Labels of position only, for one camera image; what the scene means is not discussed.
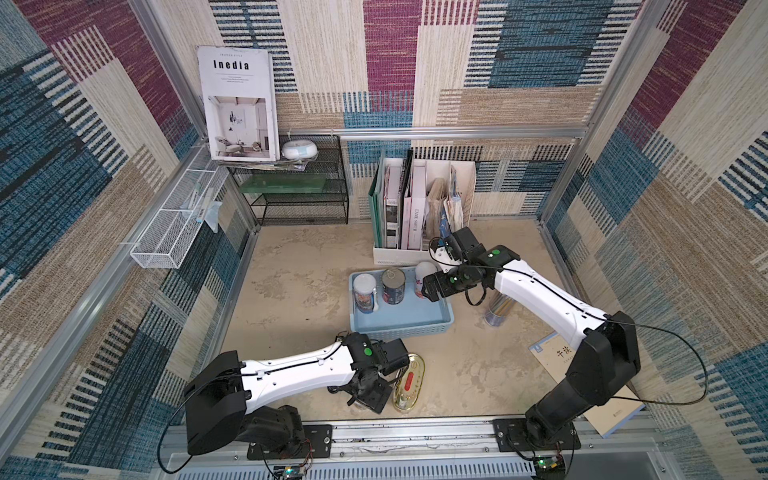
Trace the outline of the gold oval sardine tin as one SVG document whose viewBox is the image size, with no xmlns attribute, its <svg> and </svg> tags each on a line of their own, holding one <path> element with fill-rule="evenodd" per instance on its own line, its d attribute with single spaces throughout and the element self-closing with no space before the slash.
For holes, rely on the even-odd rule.
<svg viewBox="0 0 768 480">
<path fill-rule="evenodd" d="M 426 373 L 424 359 L 414 353 L 409 354 L 409 365 L 400 371 L 395 383 L 393 406 L 400 412 L 411 411 L 418 402 Z"/>
</svg>

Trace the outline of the white lid can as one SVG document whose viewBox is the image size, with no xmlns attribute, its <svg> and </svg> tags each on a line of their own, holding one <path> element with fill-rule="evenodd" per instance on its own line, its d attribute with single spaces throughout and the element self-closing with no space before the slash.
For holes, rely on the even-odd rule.
<svg viewBox="0 0 768 480">
<path fill-rule="evenodd" d="M 422 292 L 424 280 L 427 276 L 437 272 L 437 267 L 432 262 L 419 262 L 414 270 L 414 292 L 419 298 L 424 298 Z"/>
<path fill-rule="evenodd" d="M 361 273 L 353 280 L 353 297 L 356 308 L 363 314 L 378 310 L 377 280 L 369 273 Z"/>
</svg>

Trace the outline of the light blue plastic basket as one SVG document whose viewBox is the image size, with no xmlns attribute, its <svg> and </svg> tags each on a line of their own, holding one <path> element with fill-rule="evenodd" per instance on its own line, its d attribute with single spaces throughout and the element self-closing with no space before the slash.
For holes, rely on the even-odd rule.
<svg viewBox="0 0 768 480">
<path fill-rule="evenodd" d="M 382 269 L 354 272 L 349 276 L 350 329 L 368 335 L 371 339 L 389 341 L 414 336 L 436 335 L 447 332 L 454 324 L 454 312 L 448 300 L 430 302 L 415 293 L 415 270 L 413 266 L 401 267 L 405 275 L 404 299 L 397 305 L 386 303 L 381 295 Z M 378 282 L 378 309 L 363 313 L 355 302 L 355 279 L 364 274 L 373 276 Z"/>
</svg>

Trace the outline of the blue lid clear canister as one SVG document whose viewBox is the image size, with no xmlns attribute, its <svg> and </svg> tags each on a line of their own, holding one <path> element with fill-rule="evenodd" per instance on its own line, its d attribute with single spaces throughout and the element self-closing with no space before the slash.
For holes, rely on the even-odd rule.
<svg viewBox="0 0 768 480">
<path fill-rule="evenodd" d="M 485 322 L 491 327 L 501 326 L 507 319 L 516 301 L 509 296 L 496 292 L 485 312 Z"/>
</svg>

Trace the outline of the silver top dark can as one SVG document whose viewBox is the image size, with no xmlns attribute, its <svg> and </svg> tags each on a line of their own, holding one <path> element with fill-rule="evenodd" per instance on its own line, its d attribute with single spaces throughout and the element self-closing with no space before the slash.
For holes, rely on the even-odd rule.
<svg viewBox="0 0 768 480">
<path fill-rule="evenodd" d="M 405 296 L 406 276 L 404 272 L 395 267 L 383 271 L 381 275 L 382 298 L 389 305 L 400 304 Z"/>
</svg>

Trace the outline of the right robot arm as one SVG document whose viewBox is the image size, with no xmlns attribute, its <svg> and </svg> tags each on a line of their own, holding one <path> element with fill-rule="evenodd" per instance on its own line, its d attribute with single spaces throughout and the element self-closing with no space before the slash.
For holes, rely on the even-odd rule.
<svg viewBox="0 0 768 480">
<path fill-rule="evenodd" d="M 470 228 L 434 237 L 428 253 L 437 272 L 423 280 L 432 302 L 476 286 L 517 302 L 549 325 L 572 352 L 564 377 L 524 414 L 525 441 L 534 449 L 553 445 L 576 417 L 622 394 L 640 372 L 640 324 L 622 311 L 594 307 L 558 287 L 504 245 L 485 247 Z"/>
</svg>

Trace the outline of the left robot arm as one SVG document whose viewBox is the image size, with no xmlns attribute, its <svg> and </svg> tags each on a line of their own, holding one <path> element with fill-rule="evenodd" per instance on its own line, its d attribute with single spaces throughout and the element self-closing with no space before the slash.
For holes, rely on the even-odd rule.
<svg viewBox="0 0 768 480">
<path fill-rule="evenodd" d="M 268 471 L 274 479 L 296 478 L 312 460 L 328 456 L 332 435 L 328 427 L 305 427 L 297 408 L 274 402 L 326 389 L 344 392 L 350 404 L 379 414 L 409 363 L 402 340 L 373 340 L 357 332 L 280 359 L 242 360 L 227 351 L 186 385 L 171 416 L 185 421 L 190 458 L 243 442 L 263 461 L 298 460 L 296 466 Z"/>
</svg>

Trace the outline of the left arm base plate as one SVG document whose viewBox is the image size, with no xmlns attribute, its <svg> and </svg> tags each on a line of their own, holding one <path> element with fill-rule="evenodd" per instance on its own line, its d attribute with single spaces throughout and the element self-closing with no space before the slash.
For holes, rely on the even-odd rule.
<svg viewBox="0 0 768 480">
<path fill-rule="evenodd" d="M 304 425 L 302 433 L 293 432 L 287 440 L 272 441 L 268 446 L 251 443 L 247 450 L 247 459 L 325 459 L 330 457 L 332 440 L 331 424 Z"/>
</svg>

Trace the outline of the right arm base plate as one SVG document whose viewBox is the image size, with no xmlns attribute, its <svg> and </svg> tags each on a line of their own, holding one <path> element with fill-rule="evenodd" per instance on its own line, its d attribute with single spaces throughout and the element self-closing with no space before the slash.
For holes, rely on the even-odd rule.
<svg viewBox="0 0 768 480">
<path fill-rule="evenodd" d="M 497 418 L 491 424 L 500 452 L 570 451 L 582 447 L 572 423 L 556 433 L 534 426 L 525 417 Z"/>
</svg>

